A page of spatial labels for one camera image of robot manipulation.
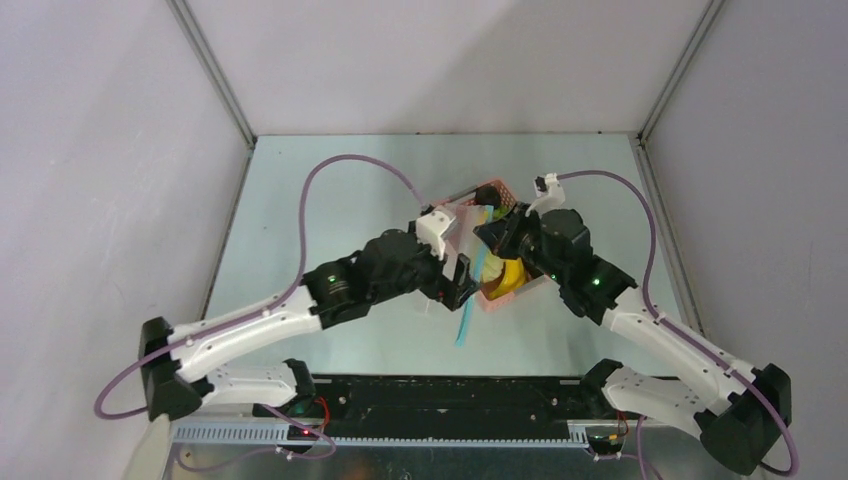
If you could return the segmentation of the green cabbage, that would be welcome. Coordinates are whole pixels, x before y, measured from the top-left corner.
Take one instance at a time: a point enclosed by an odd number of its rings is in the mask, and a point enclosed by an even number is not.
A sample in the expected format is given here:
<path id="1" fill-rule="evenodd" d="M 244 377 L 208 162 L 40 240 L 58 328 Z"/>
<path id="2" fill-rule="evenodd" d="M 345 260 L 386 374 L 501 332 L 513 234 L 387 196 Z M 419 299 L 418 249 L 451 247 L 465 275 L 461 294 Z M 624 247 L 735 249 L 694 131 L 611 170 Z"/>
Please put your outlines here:
<path id="1" fill-rule="evenodd" d="M 487 253 L 482 262 L 482 270 L 480 274 L 481 282 L 487 286 L 490 284 L 498 286 L 502 282 L 504 269 L 504 259 L 491 253 Z"/>

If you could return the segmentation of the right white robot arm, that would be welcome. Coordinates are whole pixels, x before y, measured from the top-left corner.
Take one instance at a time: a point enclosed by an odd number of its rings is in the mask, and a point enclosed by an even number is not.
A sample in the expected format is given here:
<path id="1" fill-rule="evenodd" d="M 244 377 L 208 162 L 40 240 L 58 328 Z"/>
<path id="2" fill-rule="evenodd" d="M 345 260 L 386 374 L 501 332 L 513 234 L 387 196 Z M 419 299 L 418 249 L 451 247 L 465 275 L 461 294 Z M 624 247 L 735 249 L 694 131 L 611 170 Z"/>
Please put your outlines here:
<path id="1" fill-rule="evenodd" d="M 588 414 L 606 418 L 619 410 L 652 417 L 698 439 L 739 475 L 765 465 L 792 420 L 791 379 L 783 369 L 773 363 L 758 368 L 658 311 L 631 276 L 594 253 L 590 231 L 574 210 L 515 209 L 476 227 L 475 234 L 494 255 L 519 259 L 555 281 L 574 315 L 674 369 L 675 379 L 662 380 L 600 361 L 581 380 Z"/>

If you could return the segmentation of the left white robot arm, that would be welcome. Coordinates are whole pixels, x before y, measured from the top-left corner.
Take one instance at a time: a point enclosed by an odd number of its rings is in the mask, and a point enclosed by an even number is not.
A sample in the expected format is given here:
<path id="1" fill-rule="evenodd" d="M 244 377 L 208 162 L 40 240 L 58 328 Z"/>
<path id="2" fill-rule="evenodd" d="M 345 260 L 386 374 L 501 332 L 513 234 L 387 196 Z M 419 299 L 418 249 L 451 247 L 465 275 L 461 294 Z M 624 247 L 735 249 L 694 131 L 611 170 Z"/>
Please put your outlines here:
<path id="1" fill-rule="evenodd" d="M 292 416 L 308 414 L 316 390 L 304 362 L 285 359 L 277 367 L 242 374 L 234 373 L 229 362 L 287 338 L 363 318 L 373 306 L 406 294 L 419 292 L 456 311 L 480 285 L 466 255 L 457 255 L 451 277 L 443 272 L 447 260 L 414 233 L 387 230 L 351 255 L 305 273 L 283 301 L 176 326 L 163 317 L 146 321 L 140 356 L 163 352 L 141 368 L 149 420 L 162 415 L 177 420 L 222 404 L 265 404 Z"/>

